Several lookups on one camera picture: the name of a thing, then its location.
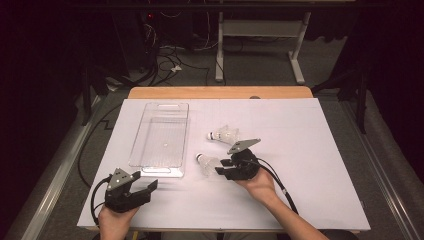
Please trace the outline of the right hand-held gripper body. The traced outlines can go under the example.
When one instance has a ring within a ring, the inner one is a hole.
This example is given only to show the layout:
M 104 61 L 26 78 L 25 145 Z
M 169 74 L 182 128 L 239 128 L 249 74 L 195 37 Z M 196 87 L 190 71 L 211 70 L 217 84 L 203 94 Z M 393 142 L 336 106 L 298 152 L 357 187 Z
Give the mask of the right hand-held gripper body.
M 227 154 L 230 155 L 228 180 L 249 180 L 256 176 L 259 162 L 250 147 L 259 142 L 259 138 L 237 141 L 228 150 Z

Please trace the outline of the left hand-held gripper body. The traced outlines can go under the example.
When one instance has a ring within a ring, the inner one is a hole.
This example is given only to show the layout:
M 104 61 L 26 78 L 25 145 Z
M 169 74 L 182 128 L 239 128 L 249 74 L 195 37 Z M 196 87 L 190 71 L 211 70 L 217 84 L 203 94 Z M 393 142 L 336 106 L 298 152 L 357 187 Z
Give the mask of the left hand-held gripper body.
M 120 168 L 116 168 L 111 176 L 105 192 L 105 206 L 114 212 L 124 213 L 138 208 L 150 201 L 150 196 L 137 197 L 131 193 L 130 175 Z

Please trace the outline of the clear plastic tray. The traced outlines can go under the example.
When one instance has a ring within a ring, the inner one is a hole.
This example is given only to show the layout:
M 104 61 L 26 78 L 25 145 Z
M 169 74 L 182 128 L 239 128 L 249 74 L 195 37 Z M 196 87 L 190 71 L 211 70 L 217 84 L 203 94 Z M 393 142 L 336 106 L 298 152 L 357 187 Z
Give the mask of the clear plastic tray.
M 145 105 L 129 165 L 145 177 L 184 175 L 188 103 L 150 102 Z

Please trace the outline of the person's left hand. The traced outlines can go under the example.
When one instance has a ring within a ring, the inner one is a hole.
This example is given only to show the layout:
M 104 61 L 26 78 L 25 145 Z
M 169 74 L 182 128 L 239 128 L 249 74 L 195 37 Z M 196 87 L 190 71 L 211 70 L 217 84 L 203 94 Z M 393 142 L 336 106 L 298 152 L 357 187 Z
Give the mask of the person's left hand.
M 99 213 L 100 240 L 124 240 L 138 208 L 117 213 L 103 206 Z

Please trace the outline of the person's right hand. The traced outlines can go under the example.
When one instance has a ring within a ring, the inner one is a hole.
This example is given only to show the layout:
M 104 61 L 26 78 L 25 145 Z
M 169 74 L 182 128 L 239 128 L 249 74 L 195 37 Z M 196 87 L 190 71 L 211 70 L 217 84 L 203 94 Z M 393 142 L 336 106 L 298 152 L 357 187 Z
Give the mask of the person's right hand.
M 260 169 L 252 179 L 236 180 L 236 183 L 243 187 L 253 199 L 265 206 L 272 204 L 278 198 L 274 180 L 264 169 Z

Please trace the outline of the black stand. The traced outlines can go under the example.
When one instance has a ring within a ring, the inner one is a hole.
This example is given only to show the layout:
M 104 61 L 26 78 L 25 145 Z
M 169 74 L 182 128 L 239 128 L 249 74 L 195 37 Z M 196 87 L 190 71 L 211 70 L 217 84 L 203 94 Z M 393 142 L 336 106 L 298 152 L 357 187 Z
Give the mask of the black stand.
M 356 100 L 355 122 L 362 134 L 365 129 L 367 75 L 359 69 L 348 69 L 311 88 L 313 94 L 324 89 L 338 88 L 339 101 Z
M 81 70 L 82 99 L 83 99 L 83 121 L 86 126 L 92 116 L 91 88 L 94 88 L 98 95 L 107 95 L 106 78 L 112 77 L 126 87 L 134 87 L 135 83 L 120 76 L 102 66 L 84 65 Z

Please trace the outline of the white metal stand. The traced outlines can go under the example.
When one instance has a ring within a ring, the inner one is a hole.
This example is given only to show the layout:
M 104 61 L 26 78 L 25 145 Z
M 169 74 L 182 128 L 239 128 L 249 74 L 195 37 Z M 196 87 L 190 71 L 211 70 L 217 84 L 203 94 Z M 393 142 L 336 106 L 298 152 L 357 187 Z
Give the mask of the white metal stand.
M 305 84 L 305 79 L 298 61 L 298 55 L 309 25 L 310 12 L 303 15 L 302 20 L 274 21 L 274 20 L 227 20 L 222 12 L 218 17 L 218 40 L 215 63 L 215 80 L 224 81 L 224 52 L 223 41 L 225 36 L 233 37 L 282 37 L 296 38 L 293 51 L 287 53 L 296 82 Z

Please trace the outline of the dark curtain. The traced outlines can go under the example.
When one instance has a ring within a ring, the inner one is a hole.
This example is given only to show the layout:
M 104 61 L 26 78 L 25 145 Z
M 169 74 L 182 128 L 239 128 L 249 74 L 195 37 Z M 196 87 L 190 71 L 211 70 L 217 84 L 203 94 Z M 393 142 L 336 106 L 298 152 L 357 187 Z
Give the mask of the dark curtain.
M 317 10 L 311 40 L 347 41 L 328 80 L 343 100 L 368 89 L 395 141 L 424 182 L 424 0 L 357 0 Z
M 76 117 L 75 33 L 62 0 L 0 0 L 0 236 Z

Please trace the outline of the dark equipment with red light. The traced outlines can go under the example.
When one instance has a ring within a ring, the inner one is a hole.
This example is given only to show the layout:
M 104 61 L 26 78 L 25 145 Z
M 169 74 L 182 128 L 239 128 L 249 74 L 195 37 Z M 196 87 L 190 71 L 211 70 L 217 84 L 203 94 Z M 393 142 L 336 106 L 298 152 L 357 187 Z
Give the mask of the dark equipment with red light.
M 152 12 L 141 12 L 141 34 L 143 40 L 143 67 L 151 69 L 158 51 L 159 37 L 156 31 L 156 18 Z

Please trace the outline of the aluminium rail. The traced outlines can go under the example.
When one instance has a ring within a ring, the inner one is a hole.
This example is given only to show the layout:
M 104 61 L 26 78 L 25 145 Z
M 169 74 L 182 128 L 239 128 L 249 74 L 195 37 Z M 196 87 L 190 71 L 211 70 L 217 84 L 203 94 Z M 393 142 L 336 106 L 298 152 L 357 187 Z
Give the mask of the aluminium rail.
M 102 107 L 104 98 L 95 96 L 89 104 L 91 115 L 83 124 L 82 100 L 77 101 L 80 112 L 59 145 L 49 165 L 41 175 L 25 205 L 24 231 L 18 240 L 38 240 L 66 185 L 83 142 L 93 126 L 93 118 Z
M 356 123 L 356 115 L 351 104 L 349 102 L 341 102 L 340 105 L 342 106 L 345 114 L 347 115 L 360 139 L 360 142 L 366 152 L 368 165 L 371 168 L 371 172 L 374 175 L 377 184 L 379 185 L 382 195 L 384 196 L 391 214 L 396 220 L 400 231 L 404 236 L 404 239 L 424 240 L 424 236 L 419 234 L 418 228 L 414 225 L 409 213 L 407 212 L 406 205 L 403 203 L 403 200 L 400 198 L 400 195 L 395 190 L 394 185 L 384 170 L 383 165 L 380 162 L 380 158 L 371 145 L 371 141 L 369 140 L 368 135 L 362 133 L 359 129 L 359 126 Z

